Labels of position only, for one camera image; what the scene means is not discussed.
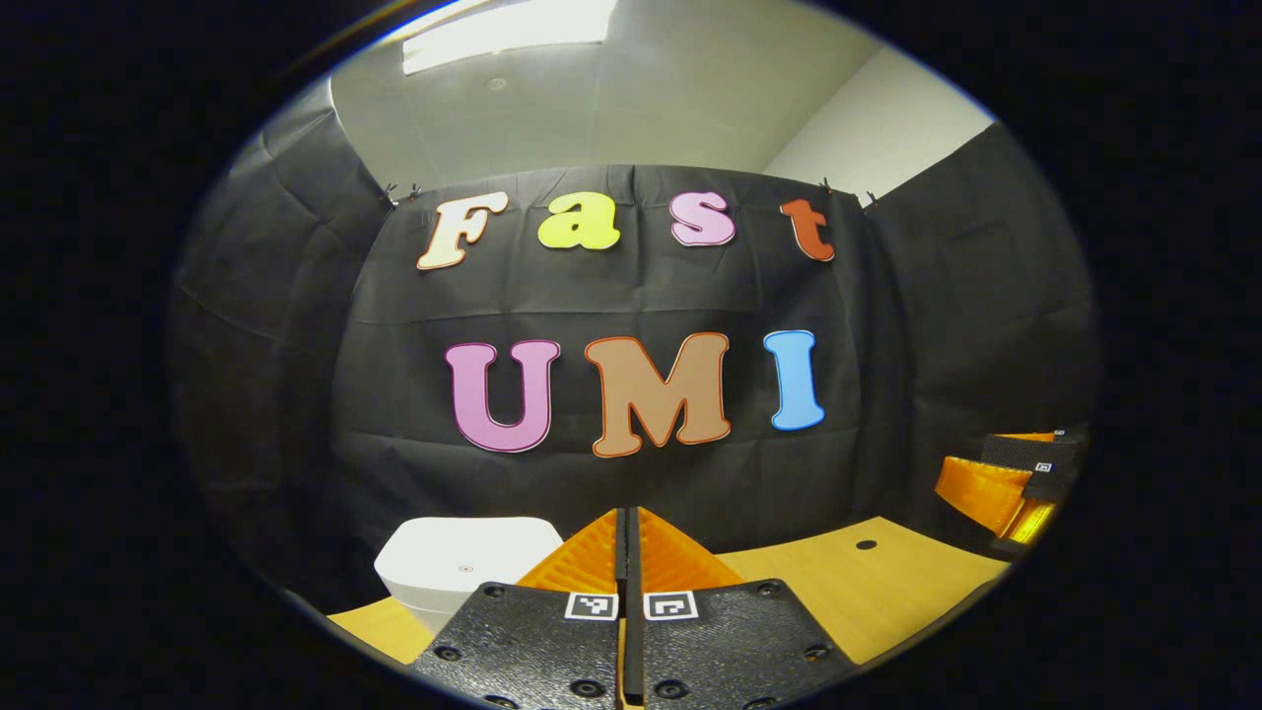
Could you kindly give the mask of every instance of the purple letter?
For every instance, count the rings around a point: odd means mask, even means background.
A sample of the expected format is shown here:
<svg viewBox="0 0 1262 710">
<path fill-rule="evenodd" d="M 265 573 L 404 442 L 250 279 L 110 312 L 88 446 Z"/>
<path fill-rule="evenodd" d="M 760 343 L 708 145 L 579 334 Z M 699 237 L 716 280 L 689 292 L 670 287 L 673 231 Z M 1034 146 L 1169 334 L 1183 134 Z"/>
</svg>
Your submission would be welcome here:
<svg viewBox="0 0 1262 710">
<path fill-rule="evenodd" d="M 683 192 L 670 201 L 675 223 L 670 233 L 684 246 L 717 246 L 727 243 L 736 233 L 736 224 L 721 209 L 727 202 L 713 192 Z"/>
<path fill-rule="evenodd" d="M 509 351 L 521 363 L 521 421 L 506 428 L 491 419 L 486 401 L 486 371 L 495 362 L 495 347 L 485 342 L 456 344 L 447 351 L 452 367 L 456 426 L 487 451 L 516 454 L 539 446 L 551 428 L 551 362 L 560 346 L 550 339 L 522 339 Z"/>
</svg>

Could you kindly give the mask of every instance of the black cloth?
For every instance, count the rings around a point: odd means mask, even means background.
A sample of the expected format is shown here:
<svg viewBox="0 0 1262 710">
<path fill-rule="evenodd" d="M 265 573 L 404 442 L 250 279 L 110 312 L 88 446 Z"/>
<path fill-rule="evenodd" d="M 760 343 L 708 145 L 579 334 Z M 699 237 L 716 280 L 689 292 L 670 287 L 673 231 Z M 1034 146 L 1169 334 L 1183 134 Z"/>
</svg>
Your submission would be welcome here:
<svg viewBox="0 0 1262 710">
<path fill-rule="evenodd" d="M 1002 124 L 864 209 L 893 274 L 909 367 L 895 522 L 984 552 L 989 531 L 933 494 L 944 457 L 987 435 L 1082 428 L 1100 377 L 1098 313 L 1078 237 Z"/>
<path fill-rule="evenodd" d="M 463 246 L 462 262 L 416 269 L 438 204 L 497 190 L 507 192 L 509 207 Z M 545 247 L 538 230 L 549 202 L 581 190 L 613 198 L 618 242 Z M 736 236 L 719 246 L 683 246 L 670 232 L 669 202 L 708 190 L 727 201 Z M 796 198 L 825 216 L 820 233 L 835 247 L 832 261 L 798 247 L 779 211 Z M 360 560 L 422 516 L 535 516 L 568 537 L 612 508 L 642 506 L 716 552 L 871 516 L 899 460 L 893 363 L 902 351 L 892 293 L 875 276 L 875 257 L 854 195 L 736 172 L 536 170 L 401 202 L 365 261 L 334 381 L 333 448 L 346 473 L 336 478 L 333 499 L 358 526 Z M 771 425 L 780 390 L 762 339 L 779 329 L 815 334 L 814 383 L 827 415 L 814 428 Z M 593 455 L 601 380 L 584 347 L 635 337 L 666 377 L 684 338 L 707 330 L 729 338 L 723 411 L 731 434 L 692 446 L 673 436 L 661 449 L 644 438 L 630 457 Z M 533 338 L 562 348 L 551 366 L 550 434 L 521 454 L 483 451 L 456 428 L 444 352 L 466 342 L 496 347 L 490 411 L 512 424 L 521 417 L 521 368 L 507 353 Z"/>
<path fill-rule="evenodd" d="M 269 121 L 207 194 L 173 279 L 178 438 L 242 560 L 313 604 L 345 603 L 328 515 L 337 346 L 389 203 L 318 82 Z"/>
</svg>

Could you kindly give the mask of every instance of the ceiling light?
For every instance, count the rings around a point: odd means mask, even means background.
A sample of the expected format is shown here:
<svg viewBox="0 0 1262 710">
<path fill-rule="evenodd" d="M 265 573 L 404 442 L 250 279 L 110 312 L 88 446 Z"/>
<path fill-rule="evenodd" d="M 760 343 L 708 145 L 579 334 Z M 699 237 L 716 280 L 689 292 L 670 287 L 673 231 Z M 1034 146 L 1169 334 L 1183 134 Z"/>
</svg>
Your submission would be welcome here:
<svg viewBox="0 0 1262 710">
<path fill-rule="evenodd" d="M 616 0 L 529 0 L 453 20 L 403 43 L 403 73 L 545 44 L 604 40 Z"/>
</svg>

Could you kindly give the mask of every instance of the orange letter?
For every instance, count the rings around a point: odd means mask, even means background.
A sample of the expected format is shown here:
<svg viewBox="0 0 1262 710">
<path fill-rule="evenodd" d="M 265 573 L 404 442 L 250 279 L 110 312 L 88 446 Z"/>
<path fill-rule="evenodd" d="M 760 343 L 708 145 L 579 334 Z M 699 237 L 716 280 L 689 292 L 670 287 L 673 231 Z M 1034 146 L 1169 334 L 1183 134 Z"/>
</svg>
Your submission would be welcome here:
<svg viewBox="0 0 1262 710">
<path fill-rule="evenodd" d="M 819 238 L 819 228 L 828 222 L 824 214 L 810 208 L 810 202 L 794 199 L 780 206 L 780 213 L 787 214 L 793 219 L 793 236 L 798 240 L 798 247 L 804 253 L 817 261 L 830 261 L 833 259 L 833 246 L 824 243 Z"/>
</svg>

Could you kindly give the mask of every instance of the white box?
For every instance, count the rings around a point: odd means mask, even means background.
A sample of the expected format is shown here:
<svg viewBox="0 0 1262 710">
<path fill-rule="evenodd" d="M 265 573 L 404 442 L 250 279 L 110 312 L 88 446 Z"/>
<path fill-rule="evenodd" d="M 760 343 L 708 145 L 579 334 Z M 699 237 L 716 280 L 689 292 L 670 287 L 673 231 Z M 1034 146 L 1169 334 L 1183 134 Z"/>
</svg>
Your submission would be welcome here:
<svg viewBox="0 0 1262 710">
<path fill-rule="evenodd" d="M 478 585 L 516 584 L 560 545 L 540 518 L 415 518 L 390 536 L 374 567 L 437 634 Z"/>
</svg>

